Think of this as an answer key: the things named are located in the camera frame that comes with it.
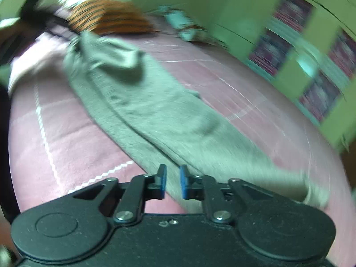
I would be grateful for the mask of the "white wardrobe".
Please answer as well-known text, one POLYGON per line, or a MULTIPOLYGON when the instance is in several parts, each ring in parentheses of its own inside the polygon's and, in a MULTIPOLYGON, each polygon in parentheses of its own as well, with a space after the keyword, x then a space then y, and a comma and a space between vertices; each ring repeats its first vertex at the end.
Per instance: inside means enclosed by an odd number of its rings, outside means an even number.
POLYGON ((231 54, 295 103, 334 148, 344 151, 355 139, 355 71, 348 78, 328 53, 341 29, 355 40, 355 0, 306 0, 314 8, 302 32, 273 17, 280 1, 223 0, 210 20, 211 32, 225 42, 231 54), (263 74, 249 61, 266 28, 292 45, 275 77, 263 74), (340 95, 326 118, 315 123, 298 99, 320 71, 340 89, 340 95))

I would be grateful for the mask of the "grey pants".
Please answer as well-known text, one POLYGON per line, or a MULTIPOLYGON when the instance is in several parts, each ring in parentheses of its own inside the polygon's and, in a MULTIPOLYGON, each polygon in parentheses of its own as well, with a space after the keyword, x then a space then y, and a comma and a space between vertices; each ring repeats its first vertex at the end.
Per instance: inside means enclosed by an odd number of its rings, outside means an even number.
POLYGON ((184 88, 151 55, 121 39, 83 32, 63 60, 69 85, 89 116, 146 173, 168 167, 168 194, 187 212, 181 165, 217 181, 240 178, 309 206, 325 208, 329 192, 306 175, 279 169, 226 118, 184 88))

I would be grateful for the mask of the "lower right poster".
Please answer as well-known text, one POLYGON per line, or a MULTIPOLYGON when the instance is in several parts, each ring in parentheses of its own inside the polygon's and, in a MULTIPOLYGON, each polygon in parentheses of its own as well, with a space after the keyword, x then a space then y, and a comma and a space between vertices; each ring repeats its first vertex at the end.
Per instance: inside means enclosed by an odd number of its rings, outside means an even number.
POLYGON ((345 73, 352 78, 355 71, 355 40, 341 29, 333 43, 328 57, 345 73))

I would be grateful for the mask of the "orange striped pillow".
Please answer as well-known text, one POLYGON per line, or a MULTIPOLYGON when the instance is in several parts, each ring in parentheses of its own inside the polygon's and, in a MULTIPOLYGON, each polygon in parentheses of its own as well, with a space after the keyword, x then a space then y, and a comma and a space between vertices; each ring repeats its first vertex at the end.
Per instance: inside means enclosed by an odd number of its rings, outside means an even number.
POLYGON ((154 26, 130 1, 87 0, 75 6, 68 24, 76 32, 98 35, 154 32, 154 26))

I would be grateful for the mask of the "pink quilted bedspread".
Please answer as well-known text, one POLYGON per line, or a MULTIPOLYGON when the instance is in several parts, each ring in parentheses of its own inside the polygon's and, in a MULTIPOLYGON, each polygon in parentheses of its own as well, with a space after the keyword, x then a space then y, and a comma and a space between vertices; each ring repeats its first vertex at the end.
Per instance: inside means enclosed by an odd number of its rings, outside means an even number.
MULTIPOLYGON (((355 265, 355 204, 342 161, 313 124, 268 82, 218 47, 171 34, 128 37, 186 88, 250 138, 280 168, 302 172, 330 193, 337 234, 329 253, 355 265)), ((14 192, 26 210, 106 177, 142 169, 89 118, 62 76, 66 42, 43 34, 13 62, 9 153, 14 192)))

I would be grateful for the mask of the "upper left poster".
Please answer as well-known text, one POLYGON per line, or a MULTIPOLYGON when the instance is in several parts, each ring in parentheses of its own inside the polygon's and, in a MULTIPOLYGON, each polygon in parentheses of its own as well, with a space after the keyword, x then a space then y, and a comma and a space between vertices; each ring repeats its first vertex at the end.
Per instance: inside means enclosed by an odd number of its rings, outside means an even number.
POLYGON ((275 77, 291 47, 287 40, 266 28, 249 54, 249 61, 262 70, 263 74, 275 77))

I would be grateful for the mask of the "poster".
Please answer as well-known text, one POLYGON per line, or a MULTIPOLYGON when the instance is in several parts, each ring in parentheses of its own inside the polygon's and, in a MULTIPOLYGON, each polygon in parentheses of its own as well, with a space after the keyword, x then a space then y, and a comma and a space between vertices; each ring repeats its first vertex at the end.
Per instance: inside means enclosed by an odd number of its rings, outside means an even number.
POLYGON ((340 89, 320 71, 303 91, 298 103, 315 123, 321 123, 332 109, 340 89))
POLYGON ((302 32, 313 8, 306 0, 281 0, 273 17, 295 31, 302 32))
POLYGON ((341 29, 333 43, 328 57, 345 73, 352 78, 355 71, 355 40, 341 29))
POLYGON ((266 28, 249 54, 249 61, 262 70, 263 74, 275 77, 291 47, 287 40, 266 28))

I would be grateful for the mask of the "lower left poster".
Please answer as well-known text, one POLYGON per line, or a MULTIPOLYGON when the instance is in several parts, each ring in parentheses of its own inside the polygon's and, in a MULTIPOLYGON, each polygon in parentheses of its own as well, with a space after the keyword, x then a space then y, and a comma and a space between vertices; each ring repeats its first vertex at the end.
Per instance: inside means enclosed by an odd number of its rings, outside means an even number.
POLYGON ((320 71, 303 91, 298 103, 315 123, 321 123, 332 109, 340 89, 320 71))

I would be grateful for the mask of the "upper right poster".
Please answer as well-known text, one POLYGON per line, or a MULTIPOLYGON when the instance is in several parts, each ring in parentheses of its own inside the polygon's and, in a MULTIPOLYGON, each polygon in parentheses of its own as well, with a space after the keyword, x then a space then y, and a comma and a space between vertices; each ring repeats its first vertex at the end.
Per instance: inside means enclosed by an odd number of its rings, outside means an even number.
POLYGON ((313 8, 306 0, 281 0, 273 17, 295 31, 302 32, 313 8))

